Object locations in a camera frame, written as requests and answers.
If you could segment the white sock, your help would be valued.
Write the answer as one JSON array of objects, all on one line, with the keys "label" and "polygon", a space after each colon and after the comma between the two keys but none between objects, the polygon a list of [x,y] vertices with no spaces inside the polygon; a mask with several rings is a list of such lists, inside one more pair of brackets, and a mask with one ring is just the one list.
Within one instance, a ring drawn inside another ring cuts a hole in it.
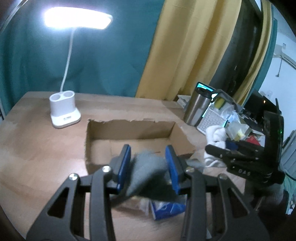
[{"label": "white sock", "polygon": [[[214,145],[221,149],[226,149],[226,130],[222,126],[210,126],[206,129],[206,140],[208,145]],[[204,152],[204,162],[207,168],[216,167],[216,168],[225,168],[226,164],[219,159],[208,154],[207,151]]]}]

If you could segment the grey knitted glove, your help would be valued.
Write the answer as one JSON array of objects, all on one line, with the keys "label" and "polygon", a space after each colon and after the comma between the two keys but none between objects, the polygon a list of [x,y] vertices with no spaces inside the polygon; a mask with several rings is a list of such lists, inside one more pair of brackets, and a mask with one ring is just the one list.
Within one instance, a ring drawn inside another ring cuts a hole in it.
[{"label": "grey knitted glove", "polygon": [[111,197],[111,206],[116,207],[134,196],[184,204],[185,197],[175,193],[169,179],[165,158],[148,150],[137,153],[131,160],[123,190]]}]

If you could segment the blue tissue pack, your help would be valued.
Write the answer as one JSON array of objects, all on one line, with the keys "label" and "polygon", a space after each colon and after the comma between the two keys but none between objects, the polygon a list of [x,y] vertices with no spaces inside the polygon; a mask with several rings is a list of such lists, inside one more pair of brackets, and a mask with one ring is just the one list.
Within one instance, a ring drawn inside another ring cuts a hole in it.
[{"label": "blue tissue pack", "polygon": [[154,220],[171,218],[185,212],[186,205],[175,202],[150,201]]}]

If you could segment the bag of cotton swabs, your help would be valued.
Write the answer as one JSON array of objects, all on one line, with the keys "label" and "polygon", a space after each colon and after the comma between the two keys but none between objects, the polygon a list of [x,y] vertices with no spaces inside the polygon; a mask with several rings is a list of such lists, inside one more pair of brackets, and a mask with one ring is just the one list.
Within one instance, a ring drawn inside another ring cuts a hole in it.
[{"label": "bag of cotton swabs", "polygon": [[135,210],[135,211],[141,211],[145,215],[149,214],[149,199],[144,197],[132,197],[126,201],[124,201],[120,207]]}]

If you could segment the yellow tissue pack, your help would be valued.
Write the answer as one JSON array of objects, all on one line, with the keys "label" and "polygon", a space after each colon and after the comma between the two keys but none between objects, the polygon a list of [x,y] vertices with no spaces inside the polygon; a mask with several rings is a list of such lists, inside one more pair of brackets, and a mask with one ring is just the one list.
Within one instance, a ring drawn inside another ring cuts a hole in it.
[{"label": "yellow tissue pack", "polygon": [[231,139],[235,141],[243,141],[245,140],[251,132],[250,127],[234,127],[231,133]]}]

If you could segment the red book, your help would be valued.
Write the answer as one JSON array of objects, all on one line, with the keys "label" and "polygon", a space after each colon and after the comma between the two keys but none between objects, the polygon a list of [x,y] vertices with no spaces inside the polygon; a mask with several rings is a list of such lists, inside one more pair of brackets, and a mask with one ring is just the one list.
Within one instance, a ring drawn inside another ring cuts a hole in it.
[{"label": "red book", "polygon": [[260,142],[255,138],[255,136],[249,136],[245,139],[248,143],[252,143],[254,145],[260,145]]}]

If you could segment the clear plastic bag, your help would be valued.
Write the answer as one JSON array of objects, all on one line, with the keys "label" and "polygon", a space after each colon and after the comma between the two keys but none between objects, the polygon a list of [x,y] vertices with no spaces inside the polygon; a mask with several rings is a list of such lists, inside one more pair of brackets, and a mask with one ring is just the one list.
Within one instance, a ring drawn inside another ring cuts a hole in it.
[{"label": "clear plastic bag", "polygon": [[225,129],[228,137],[231,139],[231,133],[230,131],[234,127],[245,127],[245,124],[241,123],[239,119],[238,113],[235,111],[233,105],[229,104],[228,102],[225,102],[223,107],[219,110],[220,116],[227,120]]}]

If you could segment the white perforated plastic basket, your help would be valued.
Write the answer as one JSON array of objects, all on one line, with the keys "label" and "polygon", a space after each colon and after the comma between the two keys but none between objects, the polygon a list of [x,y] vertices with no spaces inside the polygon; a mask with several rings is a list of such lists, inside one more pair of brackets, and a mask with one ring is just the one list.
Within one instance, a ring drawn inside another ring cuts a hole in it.
[{"label": "white perforated plastic basket", "polygon": [[222,118],[218,113],[208,108],[202,115],[200,123],[197,125],[197,130],[202,134],[205,134],[206,129],[210,126],[222,126],[226,125],[227,120]]}]

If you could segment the yellow green sponge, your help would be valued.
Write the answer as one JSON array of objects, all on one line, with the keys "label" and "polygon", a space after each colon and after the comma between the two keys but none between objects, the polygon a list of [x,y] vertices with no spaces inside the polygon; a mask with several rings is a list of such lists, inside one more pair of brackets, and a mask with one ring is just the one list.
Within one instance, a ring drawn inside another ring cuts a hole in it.
[{"label": "yellow green sponge", "polygon": [[214,106],[216,109],[221,109],[223,107],[224,103],[225,103],[225,99],[223,99],[222,97],[218,97],[214,101]]}]

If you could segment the grey cloth on basket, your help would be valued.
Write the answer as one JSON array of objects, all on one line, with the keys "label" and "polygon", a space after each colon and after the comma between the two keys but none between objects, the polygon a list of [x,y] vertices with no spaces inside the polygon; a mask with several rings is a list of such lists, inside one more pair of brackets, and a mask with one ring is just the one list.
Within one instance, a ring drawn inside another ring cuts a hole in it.
[{"label": "grey cloth on basket", "polygon": [[215,96],[213,96],[212,100],[211,100],[212,103],[220,97],[220,98],[224,99],[226,102],[228,102],[229,104],[233,105],[233,107],[237,113],[241,112],[242,107],[239,106],[236,103],[236,101],[231,96],[229,96],[226,92],[224,92],[222,89],[213,90],[212,95],[214,95],[214,94],[215,94]]}]

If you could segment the stainless steel tumbler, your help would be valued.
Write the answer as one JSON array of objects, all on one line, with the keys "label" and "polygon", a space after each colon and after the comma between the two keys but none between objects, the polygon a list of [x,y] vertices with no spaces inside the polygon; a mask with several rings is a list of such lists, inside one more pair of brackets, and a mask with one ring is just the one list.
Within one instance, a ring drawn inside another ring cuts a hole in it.
[{"label": "stainless steel tumbler", "polygon": [[213,88],[198,82],[187,104],[183,121],[190,126],[198,126],[212,100]]}]

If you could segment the open cardboard box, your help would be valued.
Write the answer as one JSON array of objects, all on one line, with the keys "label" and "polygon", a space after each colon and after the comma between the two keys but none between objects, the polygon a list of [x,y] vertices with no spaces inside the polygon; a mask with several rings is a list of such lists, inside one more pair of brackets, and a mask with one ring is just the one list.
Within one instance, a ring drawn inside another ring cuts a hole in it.
[{"label": "open cardboard box", "polygon": [[142,151],[151,151],[163,157],[167,145],[172,145],[177,155],[192,156],[196,150],[174,121],[89,120],[85,141],[88,174],[118,156],[125,144],[130,145],[132,156]]}]

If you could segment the yellow curtain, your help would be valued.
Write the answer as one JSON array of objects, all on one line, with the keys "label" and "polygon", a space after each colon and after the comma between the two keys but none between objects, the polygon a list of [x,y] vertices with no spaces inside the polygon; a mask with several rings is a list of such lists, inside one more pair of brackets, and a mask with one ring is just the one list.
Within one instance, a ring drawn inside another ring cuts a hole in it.
[{"label": "yellow curtain", "polygon": [[272,28],[269,1],[165,1],[136,96],[173,100],[203,82],[244,104]]}]

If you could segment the teal curtain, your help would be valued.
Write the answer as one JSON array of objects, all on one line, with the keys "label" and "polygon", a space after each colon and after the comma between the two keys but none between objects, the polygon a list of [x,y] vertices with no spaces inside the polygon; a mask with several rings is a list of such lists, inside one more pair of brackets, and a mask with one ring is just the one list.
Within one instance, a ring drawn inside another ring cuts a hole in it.
[{"label": "teal curtain", "polygon": [[[27,1],[1,32],[1,102],[8,113],[29,91],[134,97],[163,1]],[[53,6],[95,9],[113,17],[105,30],[55,30]]]}]

